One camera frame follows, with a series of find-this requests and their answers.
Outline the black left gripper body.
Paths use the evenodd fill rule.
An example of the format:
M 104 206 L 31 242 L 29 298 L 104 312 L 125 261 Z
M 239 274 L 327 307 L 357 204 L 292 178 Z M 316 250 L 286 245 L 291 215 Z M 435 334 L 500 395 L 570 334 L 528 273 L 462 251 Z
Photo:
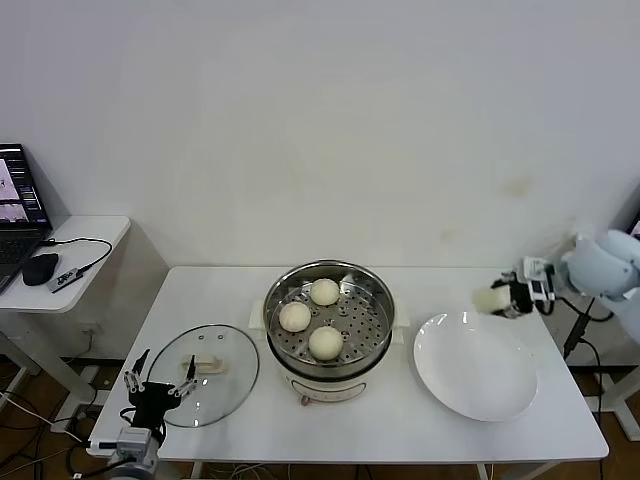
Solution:
M 175 386 L 173 384 L 143 382 L 142 386 L 128 394 L 134 415 L 132 427 L 160 430 L 167 411 L 175 408 Z

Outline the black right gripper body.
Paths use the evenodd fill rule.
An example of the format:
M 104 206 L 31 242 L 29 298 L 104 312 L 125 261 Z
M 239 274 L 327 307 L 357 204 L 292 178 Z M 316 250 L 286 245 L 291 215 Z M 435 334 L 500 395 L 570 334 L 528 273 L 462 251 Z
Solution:
M 534 300 L 531 298 L 527 284 L 515 282 L 509 288 L 509 306 L 517 308 L 524 315 L 530 314 L 534 309 Z

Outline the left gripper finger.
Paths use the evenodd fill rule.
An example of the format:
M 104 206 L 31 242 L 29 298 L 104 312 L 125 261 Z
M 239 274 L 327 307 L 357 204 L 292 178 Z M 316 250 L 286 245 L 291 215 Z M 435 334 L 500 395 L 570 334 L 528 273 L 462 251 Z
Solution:
M 182 398 L 189 395 L 197 385 L 196 374 L 196 356 L 192 355 L 187 368 L 185 380 L 179 386 L 174 386 L 169 390 L 168 394 L 176 398 Z
M 144 353 L 134 362 L 133 368 L 124 373 L 124 382 L 129 393 L 141 392 L 143 385 L 141 381 L 141 373 L 150 350 L 146 349 Z

